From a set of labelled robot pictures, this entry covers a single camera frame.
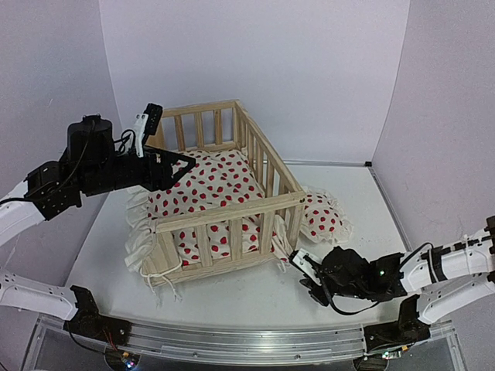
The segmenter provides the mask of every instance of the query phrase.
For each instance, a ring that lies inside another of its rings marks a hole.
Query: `polka dot fabric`
[[[156,220],[185,215],[265,197],[248,166],[248,160],[240,151],[193,151],[186,154],[196,158],[196,167],[172,189],[150,193],[148,218]],[[177,163],[174,170],[182,165]],[[258,250],[260,225],[259,216],[243,218],[243,252]],[[207,233],[212,258],[229,257],[228,223],[208,224]],[[177,230],[173,237],[183,265],[200,262],[193,228]]]
[[[322,241],[346,243],[353,227],[337,200],[327,191],[304,188],[306,205],[301,233],[314,243]]]

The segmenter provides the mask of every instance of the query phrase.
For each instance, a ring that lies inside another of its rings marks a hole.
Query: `pillow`
[[[332,244],[349,241],[353,226],[340,208],[337,199],[326,190],[303,187],[306,205],[301,233],[314,243],[328,241]]]

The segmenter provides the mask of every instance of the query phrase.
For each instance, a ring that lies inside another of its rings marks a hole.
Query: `black wire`
[[[100,351],[100,350],[92,349],[92,348],[90,348],[90,347],[88,347],[88,346],[82,345],[80,342],[78,342],[78,341],[74,338],[74,336],[72,335],[72,332],[71,332],[69,329],[67,329],[67,331],[69,332],[69,336],[70,336],[70,338],[71,338],[71,339],[72,339],[72,340],[73,340],[76,344],[78,344],[81,348],[84,348],[84,349],[86,349],[86,350],[90,350],[90,351],[95,352],[95,353],[98,353],[98,354],[105,355],[105,353],[104,353],[104,352],[102,352],[102,351]]]
[[[432,248],[434,247],[433,246],[433,243],[431,242],[425,242],[424,244],[422,244],[420,247],[418,247],[416,250],[414,250],[412,253],[410,253],[398,266],[398,269],[397,269],[397,272],[395,273],[395,276],[394,276],[394,279],[390,281],[390,284],[387,288],[387,293],[391,293],[390,290],[392,289],[392,286],[394,285],[394,282],[397,280],[397,278],[399,277],[399,274],[401,273],[401,269],[406,265],[407,262],[410,261],[410,259],[412,259],[417,253],[419,253],[421,250],[423,250],[425,248],[425,246],[427,245],[430,245]]]
[[[0,201],[0,206],[4,205],[6,203],[15,202],[15,201],[21,201],[21,202],[24,202],[24,203],[39,203],[39,202],[44,201],[45,199],[49,199],[55,193],[59,192],[72,179],[72,177],[76,173],[77,169],[79,168],[79,165],[80,165],[81,161],[83,161],[84,153],[86,153],[87,146],[89,145],[89,142],[90,142],[91,134],[93,134],[93,131],[94,131],[94,126],[95,126],[95,123],[93,121],[93,126],[91,127],[90,133],[89,133],[89,135],[87,137],[86,144],[83,147],[83,151],[80,153],[79,159],[77,160],[77,163],[74,166],[74,169],[63,180],[63,182],[61,182],[53,191],[49,192],[47,195],[44,195],[43,197],[40,197],[38,199],[32,199],[32,198],[26,198],[26,197],[12,197],[10,199],[3,199],[2,201]]]
[[[326,286],[325,279],[323,278],[323,275],[322,275],[319,267],[316,266],[316,265],[313,265],[312,261],[310,261],[309,263],[312,265],[313,270],[316,272],[316,276],[319,278],[319,281],[322,284],[323,292],[325,293],[326,299],[328,300],[328,302],[330,304],[330,307],[332,307],[332,309],[334,311],[336,311],[338,314],[340,314],[340,315],[357,315],[358,313],[361,313],[362,311],[367,311],[368,309],[372,309],[372,308],[374,308],[374,307],[376,307],[377,305],[380,304],[377,301],[373,305],[371,305],[371,306],[369,306],[369,307],[367,307],[365,309],[361,309],[360,311],[343,311],[342,309],[338,308],[335,305],[335,303],[333,302],[332,295],[330,294],[330,291],[328,290],[328,287]]]
[[[2,367],[5,371],[9,371],[9,369],[7,367],[3,366],[2,362],[0,362],[0,367]]]

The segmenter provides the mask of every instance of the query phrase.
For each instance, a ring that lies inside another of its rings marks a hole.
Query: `white wall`
[[[120,131],[97,0],[0,1],[0,195],[28,172],[57,160],[67,126],[100,113]],[[0,266],[63,285],[102,197],[19,235],[0,249]],[[0,307],[0,361],[19,369],[37,314]]]
[[[374,167],[413,246],[495,214],[495,7],[413,0]],[[495,298],[454,314],[472,371],[493,369]]]
[[[371,160],[408,0],[100,0],[123,126],[166,107],[240,98],[283,158]]]

